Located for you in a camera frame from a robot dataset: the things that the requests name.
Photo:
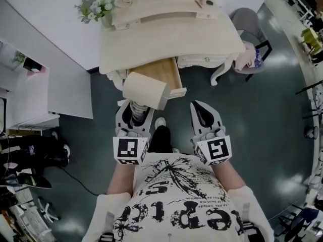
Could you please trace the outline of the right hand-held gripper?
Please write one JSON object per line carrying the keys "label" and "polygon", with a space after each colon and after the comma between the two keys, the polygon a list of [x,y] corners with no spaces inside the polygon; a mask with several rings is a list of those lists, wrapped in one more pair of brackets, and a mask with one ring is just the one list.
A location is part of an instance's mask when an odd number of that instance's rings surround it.
{"label": "right hand-held gripper", "polygon": [[232,157],[231,140],[226,135],[220,114],[198,100],[190,103],[190,111],[195,134],[191,143],[201,162],[212,166],[229,160]]}

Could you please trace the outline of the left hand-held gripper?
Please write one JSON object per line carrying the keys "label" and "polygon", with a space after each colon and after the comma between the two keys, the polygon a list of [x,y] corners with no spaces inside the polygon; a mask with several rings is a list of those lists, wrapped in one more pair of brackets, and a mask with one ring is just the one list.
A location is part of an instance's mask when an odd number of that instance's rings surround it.
{"label": "left hand-held gripper", "polygon": [[141,130],[131,125],[131,101],[126,100],[116,112],[116,135],[113,137],[114,159],[121,165],[141,165],[149,147],[149,133],[154,109],[147,108]]}

